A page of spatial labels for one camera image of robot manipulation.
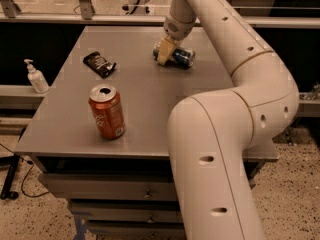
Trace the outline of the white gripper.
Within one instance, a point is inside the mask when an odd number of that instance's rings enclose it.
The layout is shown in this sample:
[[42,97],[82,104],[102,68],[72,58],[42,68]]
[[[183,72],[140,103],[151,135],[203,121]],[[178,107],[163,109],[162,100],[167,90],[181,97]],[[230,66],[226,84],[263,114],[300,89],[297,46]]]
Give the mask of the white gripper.
[[185,39],[195,24],[196,16],[194,14],[175,17],[169,13],[164,21],[164,32],[170,37],[163,37],[160,40],[157,61],[165,65],[170,56],[176,49],[176,41]]

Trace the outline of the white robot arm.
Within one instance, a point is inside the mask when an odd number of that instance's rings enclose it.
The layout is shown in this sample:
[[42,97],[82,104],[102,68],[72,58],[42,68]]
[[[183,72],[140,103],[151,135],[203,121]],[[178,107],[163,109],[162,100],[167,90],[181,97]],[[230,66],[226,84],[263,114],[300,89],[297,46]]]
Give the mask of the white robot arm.
[[297,85],[276,52],[226,0],[172,0],[159,62],[201,22],[233,85],[185,98],[168,120],[172,173],[187,240],[266,240],[244,150],[295,117]]

